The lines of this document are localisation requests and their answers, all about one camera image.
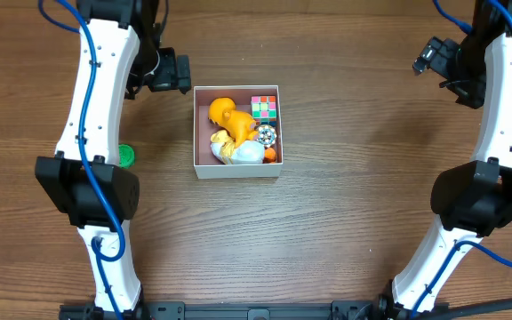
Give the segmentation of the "white plush duck toy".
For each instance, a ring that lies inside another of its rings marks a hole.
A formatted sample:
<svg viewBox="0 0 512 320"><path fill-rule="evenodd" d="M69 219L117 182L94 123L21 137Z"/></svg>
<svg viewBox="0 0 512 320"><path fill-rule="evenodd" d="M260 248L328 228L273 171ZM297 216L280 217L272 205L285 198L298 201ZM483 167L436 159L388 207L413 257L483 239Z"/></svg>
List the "white plush duck toy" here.
<svg viewBox="0 0 512 320"><path fill-rule="evenodd" d="M224 164L273 164L278 158L273 147L265 148L256 140L246 140L237 148L226 130L211 136L211 150Z"/></svg>

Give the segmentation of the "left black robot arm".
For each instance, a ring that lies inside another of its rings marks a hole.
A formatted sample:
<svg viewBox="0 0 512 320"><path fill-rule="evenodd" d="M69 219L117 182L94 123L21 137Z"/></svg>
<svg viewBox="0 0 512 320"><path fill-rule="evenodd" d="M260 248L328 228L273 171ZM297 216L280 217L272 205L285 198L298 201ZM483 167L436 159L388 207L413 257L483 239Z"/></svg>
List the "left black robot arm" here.
<svg viewBox="0 0 512 320"><path fill-rule="evenodd" d="M157 0L62 2L79 26L80 56L68 120L53 156L36 160L35 176L76 227L89 254L96 293L83 306L63 305L61 319L149 319L135 272L130 222L140 182L120 164L123 104L143 89L192 87L189 59L163 48Z"/></svg>

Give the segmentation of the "green round wheel toy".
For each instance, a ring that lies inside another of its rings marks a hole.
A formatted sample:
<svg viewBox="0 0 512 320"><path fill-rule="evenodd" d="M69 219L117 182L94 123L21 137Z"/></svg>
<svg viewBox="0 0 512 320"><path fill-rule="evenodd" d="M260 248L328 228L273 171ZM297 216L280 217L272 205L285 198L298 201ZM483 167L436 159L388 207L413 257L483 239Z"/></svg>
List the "green round wheel toy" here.
<svg viewBox="0 0 512 320"><path fill-rule="evenodd" d="M122 168L128 169L135 164L135 152L130 145L120 144L118 147L120 162Z"/></svg>

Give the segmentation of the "white box pink interior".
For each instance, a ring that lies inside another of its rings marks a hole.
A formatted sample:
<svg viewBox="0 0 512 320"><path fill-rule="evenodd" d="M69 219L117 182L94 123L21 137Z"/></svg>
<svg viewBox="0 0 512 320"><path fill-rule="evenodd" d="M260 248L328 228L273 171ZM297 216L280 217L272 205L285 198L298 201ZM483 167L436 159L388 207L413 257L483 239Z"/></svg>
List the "white box pink interior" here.
<svg viewBox="0 0 512 320"><path fill-rule="evenodd" d="M217 98L231 98L240 110L250 111L253 96L276 98L277 143L273 146L277 154L276 163L224 164L211 151L210 137L218 127L209 123L209 105ZM273 178L280 175L284 164L284 141L277 85L195 86L193 98L193 160L198 179Z"/></svg>

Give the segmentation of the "orange dinosaur figure toy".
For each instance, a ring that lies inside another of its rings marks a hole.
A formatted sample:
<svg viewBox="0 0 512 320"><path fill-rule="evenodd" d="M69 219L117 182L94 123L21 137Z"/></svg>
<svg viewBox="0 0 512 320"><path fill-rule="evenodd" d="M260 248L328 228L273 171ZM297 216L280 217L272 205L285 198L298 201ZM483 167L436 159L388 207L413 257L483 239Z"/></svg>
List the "orange dinosaur figure toy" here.
<svg viewBox="0 0 512 320"><path fill-rule="evenodd" d="M246 140L257 139L256 121L249 113L237 110L230 98L214 100L208 110L208 119L227 130L237 148Z"/></svg>

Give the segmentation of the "multicoloured puzzle cube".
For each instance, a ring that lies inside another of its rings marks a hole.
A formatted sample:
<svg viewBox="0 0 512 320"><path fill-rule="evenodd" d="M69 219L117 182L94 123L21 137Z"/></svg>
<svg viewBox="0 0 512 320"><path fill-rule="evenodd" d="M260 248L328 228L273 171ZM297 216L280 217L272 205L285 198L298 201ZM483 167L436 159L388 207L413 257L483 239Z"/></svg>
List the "multicoloured puzzle cube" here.
<svg viewBox="0 0 512 320"><path fill-rule="evenodd" d="M257 125L267 124L276 127L278 116L276 96L252 96L251 113Z"/></svg>

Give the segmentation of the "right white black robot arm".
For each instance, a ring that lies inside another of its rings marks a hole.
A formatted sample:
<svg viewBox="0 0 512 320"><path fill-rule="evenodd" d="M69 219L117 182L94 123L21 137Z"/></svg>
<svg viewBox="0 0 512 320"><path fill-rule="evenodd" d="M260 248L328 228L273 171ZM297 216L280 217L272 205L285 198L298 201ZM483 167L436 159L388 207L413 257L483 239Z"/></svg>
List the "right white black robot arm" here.
<svg viewBox="0 0 512 320"><path fill-rule="evenodd" d="M430 207L435 217L405 269L381 294L381 319L447 319L512 309L512 299L465 308L437 308L452 272L484 238L512 221L512 0L478 1L461 42L432 38L413 62L433 70L459 104L483 112L472 157L441 172Z"/></svg>

